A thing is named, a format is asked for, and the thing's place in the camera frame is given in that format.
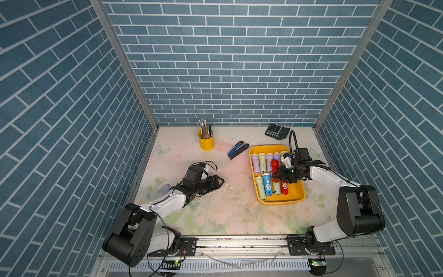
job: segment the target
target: flashlight label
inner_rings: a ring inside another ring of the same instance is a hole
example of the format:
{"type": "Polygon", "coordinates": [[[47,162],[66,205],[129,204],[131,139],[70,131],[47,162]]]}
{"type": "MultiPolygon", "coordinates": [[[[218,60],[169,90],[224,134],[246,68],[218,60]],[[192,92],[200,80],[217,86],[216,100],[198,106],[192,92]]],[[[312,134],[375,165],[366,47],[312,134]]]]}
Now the flashlight label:
{"type": "Polygon", "coordinates": [[[281,182],[281,194],[288,194],[288,184],[281,182]]]}
{"type": "Polygon", "coordinates": [[[271,174],[264,173],[262,177],[264,181],[264,190],[266,192],[266,195],[271,196],[273,194],[271,185],[271,174]]]}

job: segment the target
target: black cable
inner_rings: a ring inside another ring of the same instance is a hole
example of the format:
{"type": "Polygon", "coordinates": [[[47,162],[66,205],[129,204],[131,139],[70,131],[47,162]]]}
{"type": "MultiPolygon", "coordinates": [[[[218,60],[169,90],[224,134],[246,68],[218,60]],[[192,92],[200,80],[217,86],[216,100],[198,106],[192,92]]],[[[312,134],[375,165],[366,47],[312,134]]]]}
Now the black cable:
{"type": "Polygon", "coordinates": [[[346,183],[350,183],[350,184],[353,185],[354,187],[358,188],[358,189],[359,189],[364,195],[366,195],[366,196],[369,198],[369,200],[371,200],[371,202],[372,202],[372,203],[377,207],[377,209],[380,211],[380,215],[383,216],[380,206],[379,206],[377,203],[375,203],[374,200],[372,200],[372,198],[366,193],[366,191],[364,191],[360,186],[358,186],[358,185],[352,183],[349,179],[345,179],[345,178],[343,178],[340,174],[338,174],[338,173],[335,172],[334,170],[332,170],[332,169],[330,169],[330,170],[331,170],[333,173],[335,173],[338,177],[340,177],[341,179],[343,179],[344,181],[346,181],[346,183]]]}
{"type": "Polygon", "coordinates": [[[167,229],[166,223],[163,221],[162,217],[161,217],[159,214],[157,214],[156,212],[154,212],[154,211],[152,210],[152,206],[150,206],[149,209],[151,210],[151,212],[153,212],[156,216],[159,217],[159,219],[162,221],[163,226],[165,227],[165,229],[166,229],[166,233],[167,233],[167,245],[166,245],[165,256],[163,257],[163,260],[162,260],[162,262],[160,263],[160,265],[159,265],[159,267],[157,268],[157,270],[154,271],[154,270],[152,269],[151,265],[149,264],[149,253],[146,253],[146,259],[147,259],[147,261],[148,261],[148,266],[149,266],[149,268],[150,268],[152,271],[154,271],[154,272],[153,272],[151,275],[149,275],[148,277],[152,277],[154,274],[157,273],[157,271],[159,271],[159,269],[162,267],[162,264],[164,263],[164,261],[165,261],[165,259],[166,259],[166,256],[167,256],[167,250],[169,249],[169,230],[167,229]]]}
{"type": "Polygon", "coordinates": [[[300,166],[303,166],[303,165],[305,165],[305,166],[315,166],[315,167],[318,167],[318,168],[323,168],[323,169],[325,169],[325,170],[329,170],[329,171],[332,171],[335,175],[337,175],[338,177],[340,177],[342,180],[344,180],[346,183],[349,183],[349,184],[351,184],[351,185],[353,185],[354,187],[356,187],[356,188],[358,188],[364,195],[366,195],[368,198],[369,198],[369,200],[377,207],[377,209],[380,211],[380,214],[381,214],[381,216],[383,216],[383,212],[381,211],[381,208],[380,208],[380,206],[366,193],[366,191],[364,191],[360,186],[358,186],[358,185],[356,185],[356,184],[354,184],[354,183],[352,183],[351,182],[351,180],[349,180],[349,179],[345,179],[345,178],[343,178],[343,176],[341,176],[340,174],[338,174],[337,172],[335,172],[334,170],[332,170],[330,167],[328,167],[328,166],[324,166],[324,165],[321,165],[321,164],[302,164],[302,165],[300,165],[300,166]]]}
{"type": "Polygon", "coordinates": [[[183,246],[183,261],[181,261],[180,263],[184,262],[186,259],[186,248],[184,245],[182,245],[182,246],[183,246]]]}
{"type": "Polygon", "coordinates": [[[291,130],[289,133],[289,151],[291,151],[292,158],[296,159],[299,153],[299,144],[297,143],[297,137],[295,136],[294,130],[291,130]],[[292,137],[294,137],[294,143],[295,143],[295,151],[292,152],[292,137]]]}
{"type": "Polygon", "coordinates": [[[340,249],[342,250],[342,261],[340,262],[340,265],[338,266],[338,268],[337,268],[336,270],[331,271],[331,272],[327,272],[327,273],[323,273],[323,275],[331,274],[331,273],[334,273],[334,272],[336,272],[337,270],[339,270],[340,267],[341,267],[342,264],[343,264],[343,260],[345,259],[345,252],[343,252],[342,245],[341,245],[338,241],[335,241],[335,242],[338,243],[338,245],[340,245],[340,249]]]}
{"type": "MultiPolygon", "coordinates": [[[[188,168],[190,168],[190,167],[193,166],[193,165],[202,164],[202,163],[205,163],[205,164],[209,165],[210,167],[212,167],[213,170],[218,170],[218,167],[217,167],[217,165],[215,164],[215,162],[213,162],[213,161],[211,161],[211,160],[207,160],[207,161],[204,161],[204,162],[193,163],[193,164],[191,164],[188,168]],[[208,162],[211,162],[211,163],[215,166],[215,168],[214,168],[212,165],[207,164],[208,162]]],[[[187,175],[188,175],[188,172],[186,172],[185,176],[183,177],[183,179],[182,179],[182,180],[180,181],[180,183],[178,183],[178,184],[182,184],[183,181],[185,180],[185,178],[186,178],[187,175]]],[[[169,195],[168,197],[166,197],[165,199],[163,199],[163,200],[160,200],[160,201],[158,201],[158,202],[155,202],[155,203],[152,204],[152,205],[157,205],[158,203],[161,203],[161,202],[165,201],[165,200],[168,199],[169,197],[170,197],[170,195],[169,195]]]]}

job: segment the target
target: floral tabletop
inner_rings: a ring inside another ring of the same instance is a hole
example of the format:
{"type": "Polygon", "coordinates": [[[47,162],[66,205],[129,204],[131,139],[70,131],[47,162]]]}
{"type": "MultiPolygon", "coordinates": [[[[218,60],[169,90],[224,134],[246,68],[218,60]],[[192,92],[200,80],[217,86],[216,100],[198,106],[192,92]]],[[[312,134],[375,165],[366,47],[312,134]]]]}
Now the floral tabletop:
{"type": "MultiPolygon", "coordinates": [[[[308,148],[313,159],[326,162],[312,128],[292,127],[299,147],[308,148]]],[[[293,234],[308,226],[335,218],[335,195],[316,181],[304,181],[307,196],[300,203],[278,206],[260,204],[254,188],[249,149],[230,160],[229,150],[242,140],[250,147],[265,144],[289,146],[289,139],[265,136],[266,127],[214,127],[215,147],[200,149],[198,127],[161,127],[149,157],[134,203],[144,204],[169,191],[184,177],[190,164],[211,160],[225,179],[223,186],[164,218],[183,235],[293,234]]]]}

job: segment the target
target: purple object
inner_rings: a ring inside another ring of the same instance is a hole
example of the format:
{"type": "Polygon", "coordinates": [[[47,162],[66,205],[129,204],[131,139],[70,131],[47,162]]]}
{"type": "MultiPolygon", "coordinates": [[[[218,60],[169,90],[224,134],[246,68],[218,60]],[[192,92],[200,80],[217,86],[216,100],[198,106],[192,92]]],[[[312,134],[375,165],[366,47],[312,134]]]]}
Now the purple object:
{"type": "Polygon", "coordinates": [[[274,153],[274,160],[278,161],[279,166],[280,166],[280,157],[281,157],[280,152],[274,153]]]}
{"type": "Polygon", "coordinates": [[[162,195],[166,195],[171,190],[170,184],[164,184],[162,186],[162,195]]]}
{"type": "Polygon", "coordinates": [[[258,163],[258,155],[252,154],[251,161],[252,161],[252,168],[254,169],[254,173],[259,174],[260,173],[260,164],[258,163]]]}
{"type": "Polygon", "coordinates": [[[269,174],[272,174],[272,165],[271,162],[274,159],[274,155],[272,153],[266,154],[266,169],[269,174]]]}

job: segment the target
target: blue brick wall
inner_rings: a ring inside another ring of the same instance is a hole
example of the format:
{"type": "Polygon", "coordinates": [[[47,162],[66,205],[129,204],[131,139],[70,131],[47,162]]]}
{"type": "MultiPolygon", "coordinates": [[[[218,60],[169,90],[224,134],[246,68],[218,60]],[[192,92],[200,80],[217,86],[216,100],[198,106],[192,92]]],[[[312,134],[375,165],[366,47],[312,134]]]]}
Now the blue brick wall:
{"type": "Polygon", "coordinates": [[[379,0],[104,0],[162,125],[311,125],[379,0]]]}
{"type": "Polygon", "coordinates": [[[151,132],[88,0],[0,1],[0,276],[90,274],[151,132]]]}
{"type": "Polygon", "coordinates": [[[339,171],[378,188],[397,275],[442,276],[443,1],[394,0],[320,128],[339,171]]]}

